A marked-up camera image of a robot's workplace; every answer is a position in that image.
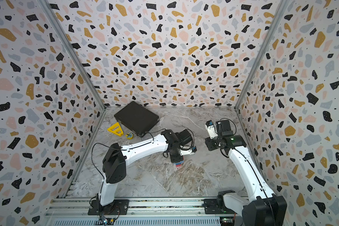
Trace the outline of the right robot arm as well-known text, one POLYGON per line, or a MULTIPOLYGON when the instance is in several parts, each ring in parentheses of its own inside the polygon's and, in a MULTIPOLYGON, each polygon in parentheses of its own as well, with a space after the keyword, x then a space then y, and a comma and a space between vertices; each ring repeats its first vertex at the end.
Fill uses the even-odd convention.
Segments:
POLYGON ((233 190, 219 192, 214 211, 240 216, 246 226, 281 226, 285 219, 287 203, 277 196, 257 169, 242 136, 231 129, 232 121, 207 121, 209 134, 205 144, 209 151, 220 150, 237 168, 248 197, 243 198, 233 190))

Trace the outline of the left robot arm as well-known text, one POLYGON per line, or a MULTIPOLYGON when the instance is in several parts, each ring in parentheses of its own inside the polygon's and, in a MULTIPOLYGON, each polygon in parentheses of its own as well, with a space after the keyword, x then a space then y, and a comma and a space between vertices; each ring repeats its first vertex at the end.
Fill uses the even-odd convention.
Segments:
POLYGON ((155 153, 170 158, 171 163, 180 163, 185 155, 195 154, 195 136, 189 129, 181 132, 162 130, 150 139, 132 145, 120 146, 115 143, 108 147, 102 161, 102 187, 98 194, 99 204, 107 206, 114 202, 118 183, 127 176, 127 168, 132 163, 155 153))

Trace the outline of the small yellow round piece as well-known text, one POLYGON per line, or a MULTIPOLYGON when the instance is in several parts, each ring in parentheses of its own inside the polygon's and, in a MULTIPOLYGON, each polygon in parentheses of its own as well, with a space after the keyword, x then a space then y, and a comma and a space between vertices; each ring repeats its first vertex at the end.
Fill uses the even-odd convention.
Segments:
POLYGON ((133 134, 133 133, 127 133, 127 134, 126 134, 126 138, 127 138, 127 139, 133 139, 133 137, 134 137, 134 134, 133 134))

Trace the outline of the black flat case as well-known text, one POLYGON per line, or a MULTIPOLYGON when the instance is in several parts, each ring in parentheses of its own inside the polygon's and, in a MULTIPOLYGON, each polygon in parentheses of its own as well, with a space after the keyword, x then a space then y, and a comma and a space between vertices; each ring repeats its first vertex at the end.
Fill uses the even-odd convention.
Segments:
POLYGON ((114 118, 139 137, 143 137, 160 120, 157 114, 135 101, 117 112, 114 118))

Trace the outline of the yellow triangle piece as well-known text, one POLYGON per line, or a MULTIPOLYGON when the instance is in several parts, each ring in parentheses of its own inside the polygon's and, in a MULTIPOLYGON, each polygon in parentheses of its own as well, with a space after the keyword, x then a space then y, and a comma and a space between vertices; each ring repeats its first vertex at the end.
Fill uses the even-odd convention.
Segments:
POLYGON ((111 132, 119 137, 121 137, 123 135, 123 130, 120 126, 120 124, 118 122, 116 122, 115 124, 111 125, 108 129, 108 132, 111 132))

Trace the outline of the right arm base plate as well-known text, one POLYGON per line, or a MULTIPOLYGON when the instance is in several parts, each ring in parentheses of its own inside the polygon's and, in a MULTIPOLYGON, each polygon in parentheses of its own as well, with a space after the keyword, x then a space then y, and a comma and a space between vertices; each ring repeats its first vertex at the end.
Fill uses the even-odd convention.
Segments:
POLYGON ((205 214, 235 214, 242 210, 243 205, 239 202, 231 203, 228 208, 222 200, 215 198, 204 199, 202 207, 205 214))

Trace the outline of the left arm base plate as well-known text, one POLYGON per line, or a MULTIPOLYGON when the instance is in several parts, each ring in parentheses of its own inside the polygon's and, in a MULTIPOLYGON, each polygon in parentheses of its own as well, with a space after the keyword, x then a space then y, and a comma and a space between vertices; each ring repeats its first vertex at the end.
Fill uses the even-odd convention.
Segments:
POLYGON ((128 199, 114 199, 106 206, 102 206, 98 200, 91 200, 89 203, 88 215, 126 215, 129 207, 128 199))

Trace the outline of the aluminium rail frame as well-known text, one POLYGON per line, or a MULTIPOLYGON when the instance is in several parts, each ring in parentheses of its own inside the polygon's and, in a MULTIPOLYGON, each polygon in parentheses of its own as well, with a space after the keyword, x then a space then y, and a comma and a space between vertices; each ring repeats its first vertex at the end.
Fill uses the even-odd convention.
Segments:
POLYGON ((205 214, 204 199, 215 197, 155 197, 128 199, 126 215, 88 215, 96 198, 55 199, 44 216, 46 226, 244 226, 233 214, 205 214))

